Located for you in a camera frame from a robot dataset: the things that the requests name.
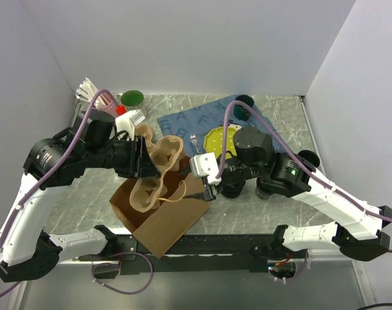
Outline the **brown paper bag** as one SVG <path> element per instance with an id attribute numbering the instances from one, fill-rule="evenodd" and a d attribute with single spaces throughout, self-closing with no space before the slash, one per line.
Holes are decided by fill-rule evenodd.
<path id="1" fill-rule="evenodd" d="M 161 201 L 157 209 L 138 212 L 130 205 L 130 194 L 136 180 L 124 181 L 109 200 L 113 211 L 125 228 L 156 258 L 161 258 L 209 210 L 206 201 L 184 199 L 183 195 L 203 191 L 203 183 L 191 173 L 186 178 L 177 172 L 165 176 L 170 202 Z"/>

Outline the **stack of black lids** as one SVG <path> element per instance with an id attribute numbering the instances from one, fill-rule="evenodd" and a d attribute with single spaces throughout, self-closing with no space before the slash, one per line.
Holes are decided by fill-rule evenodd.
<path id="1" fill-rule="evenodd" d="M 239 197 L 244 186 L 245 181 L 224 185 L 221 194 L 228 199 L 235 199 Z"/>

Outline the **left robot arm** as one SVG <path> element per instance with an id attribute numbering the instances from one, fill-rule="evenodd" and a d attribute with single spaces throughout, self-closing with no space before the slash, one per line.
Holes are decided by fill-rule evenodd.
<path id="1" fill-rule="evenodd" d="M 0 230 L 0 279 L 37 280 L 58 263 L 84 255 L 111 259 L 118 237 L 104 225 L 55 235 L 44 231 L 57 200 L 86 169 L 114 169 L 122 178 L 158 178 L 144 137 L 119 130 L 106 112 L 80 112 L 74 125 L 38 141 L 23 165 L 21 186 Z"/>

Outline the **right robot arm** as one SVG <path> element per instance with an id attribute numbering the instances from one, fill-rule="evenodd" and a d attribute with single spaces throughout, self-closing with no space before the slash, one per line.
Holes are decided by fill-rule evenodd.
<path id="1" fill-rule="evenodd" d="M 390 237 L 383 228 L 390 223 L 392 209 L 375 207 L 343 191 L 319 170 L 313 152 L 276 152 L 272 137 L 255 127 L 245 127 L 233 136 L 230 158 L 214 153 L 197 154 L 188 170 L 201 179 L 205 190 L 193 198 L 212 201 L 221 194 L 235 198 L 247 180 L 256 180 L 256 195 L 278 194 L 305 203 L 332 220 L 321 225 L 279 225 L 268 240 L 254 245 L 251 253 L 268 259 L 284 259 L 311 249 L 338 250 L 363 262 L 389 251 Z"/>

